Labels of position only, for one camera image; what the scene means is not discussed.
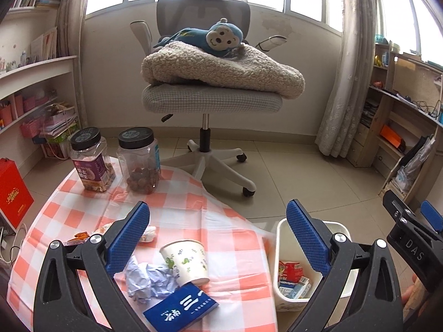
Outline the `person right hand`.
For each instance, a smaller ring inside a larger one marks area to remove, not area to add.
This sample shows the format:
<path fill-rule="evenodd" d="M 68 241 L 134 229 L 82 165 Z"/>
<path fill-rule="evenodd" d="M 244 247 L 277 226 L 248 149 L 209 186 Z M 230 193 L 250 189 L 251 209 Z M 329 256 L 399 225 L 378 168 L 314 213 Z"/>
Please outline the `person right hand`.
<path fill-rule="evenodd" d="M 404 321 L 413 315 L 419 315 L 429 297 L 429 292 L 416 275 L 412 277 L 412 282 L 413 284 L 402 294 Z"/>

